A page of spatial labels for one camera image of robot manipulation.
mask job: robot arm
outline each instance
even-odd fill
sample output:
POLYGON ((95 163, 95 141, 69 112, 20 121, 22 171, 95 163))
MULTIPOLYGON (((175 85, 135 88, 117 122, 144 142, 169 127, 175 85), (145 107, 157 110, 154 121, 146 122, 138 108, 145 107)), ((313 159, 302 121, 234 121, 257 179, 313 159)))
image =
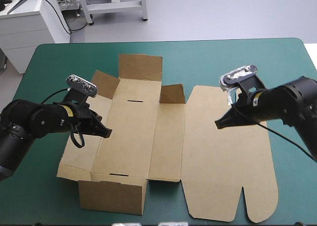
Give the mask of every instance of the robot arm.
POLYGON ((36 138, 48 133, 70 131, 75 146, 85 145, 84 134, 110 137, 111 129, 102 123, 102 117, 89 109, 88 97, 96 96, 97 87, 76 76, 66 80, 70 86, 62 102, 36 104, 15 100, 8 104, 0 119, 0 181, 13 175, 36 138), (78 143, 74 134, 79 135, 78 143))
POLYGON ((243 66, 220 78, 220 86, 231 92, 240 89, 238 100, 219 120, 217 128, 252 125, 265 120, 281 119, 296 131, 317 160, 317 82, 300 77, 284 85, 267 89, 256 76, 257 68, 243 66))

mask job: white floor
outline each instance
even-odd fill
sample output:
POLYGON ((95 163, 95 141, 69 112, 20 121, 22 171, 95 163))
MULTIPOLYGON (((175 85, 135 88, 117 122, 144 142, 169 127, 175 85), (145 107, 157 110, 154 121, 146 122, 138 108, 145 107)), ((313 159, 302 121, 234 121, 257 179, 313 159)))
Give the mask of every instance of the white floor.
MULTIPOLYGON (((147 0, 147 4, 148 21, 142 21, 138 11, 94 15, 95 24, 73 33, 71 42, 296 37, 317 66, 317 0, 147 0)), ((85 23, 83 16, 68 20, 72 29, 85 23)), ((0 110, 12 100, 21 78, 12 65, 0 75, 0 110)))

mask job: white furniture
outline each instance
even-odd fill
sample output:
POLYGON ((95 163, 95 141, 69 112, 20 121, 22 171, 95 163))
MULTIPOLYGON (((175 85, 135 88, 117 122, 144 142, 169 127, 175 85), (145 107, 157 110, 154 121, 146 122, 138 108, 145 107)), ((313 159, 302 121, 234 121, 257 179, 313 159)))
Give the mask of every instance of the white furniture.
POLYGON ((83 8, 87 23, 93 24, 93 14, 114 13, 132 10, 141 10, 143 20, 148 20, 147 2, 146 0, 123 1, 111 0, 111 3, 87 4, 87 0, 79 0, 83 8))
MULTIPOLYGON (((24 73, 38 45, 69 43, 70 36, 44 0, 28 0, 7 14, 18 1, 14 0, 0 12, 0 48, 17 71, 24 73)), ((56 0, 48 1, 67 27, 56 0)))

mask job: cardboard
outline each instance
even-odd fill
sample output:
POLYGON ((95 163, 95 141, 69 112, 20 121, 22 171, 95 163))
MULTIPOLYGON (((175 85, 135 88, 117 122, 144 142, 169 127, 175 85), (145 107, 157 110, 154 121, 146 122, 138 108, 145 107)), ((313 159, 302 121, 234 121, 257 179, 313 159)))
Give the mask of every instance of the cardboard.
POLYGON ((268 132, 257 126, 218 130, 227 110, 220 88, 195 86, 186 104, 182 185, 194 218, 230 222, 243 187, 248 217, 259 223, 273 214, 278 189, 268 132))
POLYGON ((158 56, 119 55, 119 78, 96 71, 88 102, 112 134, 81 149, 68 140, 57 173, 78 181, 81 208, 141 215, 148 180, 181 180, 195 218, 233 220, 243 188, 249 218, 267 219, 278 198, 267 132, 218 130, 220 88, 196 86, 185 103, 181 84, 161 80, 158 56))

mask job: black wire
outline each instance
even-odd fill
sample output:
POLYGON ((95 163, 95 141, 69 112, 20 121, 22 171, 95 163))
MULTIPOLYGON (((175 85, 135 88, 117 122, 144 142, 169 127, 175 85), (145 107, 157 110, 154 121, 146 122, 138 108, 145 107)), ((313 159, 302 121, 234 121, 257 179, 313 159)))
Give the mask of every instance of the black wire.
POLYGON ((48 0, 45 0, 45 1, 46 1, 48 4, 50 4, 50 6, 53 8, 53 10, 55 11, 56 15, 58 16, 58 19, 59 19, 61 25, 63 26, 63 28, 64 28, 64 30, 65 30, 65 32, 66 32, 67 34, 71 35, 71 34, 72 34, 72 31, 78 31, 78 30, 81 30, 81 29, 83 29, 83 28, 85 28, 85 27, 87 26, 88 23, 86 22, 86 24, 85 24, 83 27, 79 28, 79 29, 71 29, 71 28, 69 27, 69 24, 67 23, 67 21, 66 21, 66 19, 65 19, 65 23, 67 24, 67 27, 68 27, 68 30, 67 30, 67 29, 65 28, 65 26, 64 26, 64 24, 63 24, 61 18, 59 17, 59 15, 58 15, 56 9, 54 8, 54 6, 53 6, 48 0))
POLYGON ((258 122, 256 122, 256 121, 250 119, 249 117, 247 117, 246 115, 244 115, 243 113, 241 113, 234 105, 231 105, 231 106, 237 111, 237 113, 238 113, 239 115, 241 115, 243 118, 245 118, 245 119, 246 119, 247 121, 249 121, 250 123, 254 123, 254 124, 256 124, 256 125, 258 125, 258 126, 260 126, 260 127, 262 127, 262 128, 265 128, 266 130, 270 131, 271 133, 274 133, 274 134, 276 134, 277 136, 279 136, 279 137, 285 139, 286 141, 288 141, 288 142, 290 142, 291 144, 293 144, 293 145, 295 145, 296 147, 298 147, 304 154, 306 154, 310 159, 312 159, 315 163, 317 163, 317 161, 316 161, 303 147, 301 147, 299 144, 295 143, 293 140, 291 140, 291 139, 285 137, 284 135, 282 135, 282 134, 280 134, 280 133, 274 131, 273 129, 270 129, 270 128, 268 128, 268 127, 266 127, 266 126, 264 126, 264 125, 262 125, 262 124, 260 124, 260 123, 258 123, 258 122))
POLYGON ((42 104, 44 104, 44 103, 45 103, 45 102, 46 102, 49 98, 51 98, 52 96, 54 96, 54 95, 58 94, 59 92, 63 92, 63 91, 67 91, 67 90, 68 90, 68 88, 61 89, 61 90, 56 91, 56 92, 54 92, 53 94, 51 94, 51 95, 47 96, 47 98, 41 102, 41 105, 42 105, 42 104))

